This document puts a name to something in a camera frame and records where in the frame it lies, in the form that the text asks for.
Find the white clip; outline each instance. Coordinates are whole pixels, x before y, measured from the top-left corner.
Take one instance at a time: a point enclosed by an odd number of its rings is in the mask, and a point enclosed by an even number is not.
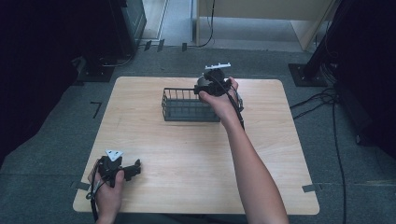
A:
[[[211,65],[210,67],[205,66],[205,69],[216,69],[216,68],[223,68],[223,67],[231,67],[231,64],[230,63],[224,63],[224,64],[219,63],[218,65]]]
[[[120,156],[122,156],[123,152],[115,151],[115,150],[106,150],[106,154],[110,158],[111,161],[115,161]]]

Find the black tape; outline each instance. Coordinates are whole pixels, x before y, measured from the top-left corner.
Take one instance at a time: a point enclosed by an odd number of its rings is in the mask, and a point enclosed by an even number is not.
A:
[[[181,47],[181,51],[186,51],[187,50],[187,43],[183,43]]]
[[[305,185],[303,186],[304,193],[311,192],[311,191],[319,191],[322,190],[320,184],[312,184],[312,185]]]
[[[102,102],[91,102],[91,104],[93,104],[93,105],[98,105],[98,107],[96,108],[96,112],[95,112],[95,114],[93,115],[93,119],[95,119],[95,118],[96,118],[96,115],[98,115],[98,112],[99,112],[99,109],[100,109],[100,107],[101,107],[101,105],[102,105]]]
[[[77,182],[73,181],[72,184],[70,185],[70,189],[83,189],[83,190],[88,190],[90,188],[90,184],[82,183],[82,182]]]
[[[146,43],[145,51],[151,47],[151,40]]]
[[[163,42],[165,42],[165,39],[160,40],[160,44],[158,45],[157,52],[163,50]]]

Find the human arm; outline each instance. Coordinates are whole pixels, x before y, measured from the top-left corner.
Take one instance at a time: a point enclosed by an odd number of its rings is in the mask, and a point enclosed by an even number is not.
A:
[[[232,85],[238,88],[230,77]],[[220,117],[233,155],[235,177],[249,223],[289,223],[279,190],[242,128],[236,112],[224,94],[214,97],[201,91],[200,97],[212,105]]]
[[[92,172],[88,179],[92,182]],[[100,179],[100,174],[96,172],[95,183]],[[99,213],[97,224],[110,224],[116,220],[122,204],[123,179],[124,171],[120,170],[117,172],[114,188],[105,183],[96,192],[95,201]]]

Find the black cord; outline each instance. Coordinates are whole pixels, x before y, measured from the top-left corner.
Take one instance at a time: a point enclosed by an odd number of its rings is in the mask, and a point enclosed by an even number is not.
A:
[[[213,37],[213,17],[214,17],[214,15],[215,15],[215,3],[216,3],[216,0],[213,0],[213,5],[212,5],[212,16],[211,16],[211,19],[210,19],[210,37],[209,37],[209,39],[206,41],[206,43],[204,43],[203,45],[200,45],[200,46],[192,46],[193,48],[202,48],[202,47],[206,46],[206,45],[210,42],[210,40],[212,39],[212,37]]]
[[[326,63],[322,63],[320,65],[320,72],[325,76],[332,84],[336,82],[336,79],[333,75],[333,70]]]
[[[347,186],[346,186],[346,179],[345,179],[345,173],[344,173],[344,168],[343,165],[341,163],[341,157],[340,157],[340,149],[338,146],[338,138],[337,138],[337,129],[336,129],[336,122],[335,122],[335,105],[338,103],[338,96],[334,93],[334,94],[329,94],[326,93],[326,91],[333,91],[333,88],[329,88],[326,89],[324,91],[322,91],[321,93],[315,94],[313,96],[311,96],[310,98],[308,98],[305,101],[302,101],[296,105],[292,105],[290,107],[290,109],[293,109],[294,107],[300,106],[300,105],[304,105],[306,103],[308,103],[311,100],[314,99],[321,99],[322,103],[320,105],[317,105],[316,107],[314,107],[313,109],[307,110],[303,113],[301,113],[300,115],[294,117],[293,119],[297,119],[302,117],[303,115],[306,115],[307,113],[316,110],[317,108],[323,106],[323,105],[327,105],[327,104],[332,104],[332,129],[333,129],[333,136],[334,136],[334,144],[335,144],[335,150],[336,150],[336,154],[337,154],[337,160],[338,160],[338,165],[340,166],[340,172],[341,172],[341,178],[342,178],[342,185],[343,185],[343,206],[344,206],[344,212],[343,212],[343,223],[346,224],[347,223]]]
[[[101,66],[102,66],[102,67],[120,67],[120,66],[123,66],[123,65],[129,63],[129,62],[132,60],[133,57],[134,57],[134,55],[131,54],[131,56],[130,56],[125,62],[123,62],[123,63],[101,64]]]
[[[241,112],[239,111],[238,105],[236,104],[235,100],[233,99],[233,97],[231,96],[231,94],[228,93],[227,90],[225,90],[225,88],[221,85],[221,83],[220,83],[217,79],[215,79],[215,78],[214,78],[212,75],[210,75],[210,74],[209,74],[209,76],[212,77],[212,79],[214,79],[214,80],[219,84],[219,86],[221,86],[221,88],[224,90],[224,92],[227,94],[228,99],[230,100],[231,104],[233,105],[233,109],[234,109],[235,112],[236,112],[236,116],[238,117],[239,122],[241,123],[242,128],[245,130],[244,119],[242,118]]]
[[[334,133],[334,143],[335,143],[335,150],[337,152],[338,164],[340,166],[341,177],[343,180],[343,198],[344,198],[343,223],[346,224],[347,223],[347,186],[346,186],[346,178],[344,174],[343,164],[341,163],[340,149],[338,147],[337,129],[335,125],[335,101],[332,104],[332,129]]]
[[[95,164],[95,166],[94,166],[94,168],[93,168],[93,171],[92,171],[92,181],[91,181],[91,192],[90,192],[90,194],[91,194],[91,209],[92,209],[93,220],[94,220],[95,222],[96,222],[96,221],[98,220],[98,218],[99,218],[98,212],[97,212],[97,210],[96,210],[96,193],[98,192],[99,188],[101,188],[101,187],[106,183],[106,181],[104,181],[101,185],[99,185],[99,187],[98,187],[97,189],[95,189],[95,185],[96,185],[96,182],[95,182],[96,171],[97,171],[97,169],[98,169],[98,167],[99,167],[99,163],[100,163],[100,162],[101,162],[101,160],[97,161],[96,164]]]

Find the black wire basket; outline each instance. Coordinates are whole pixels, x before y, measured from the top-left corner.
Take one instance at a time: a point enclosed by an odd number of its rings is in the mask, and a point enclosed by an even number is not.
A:
[[[220,121],[212,106],[202,103],[194,89],[164,88],[162,106],[165,121]]]

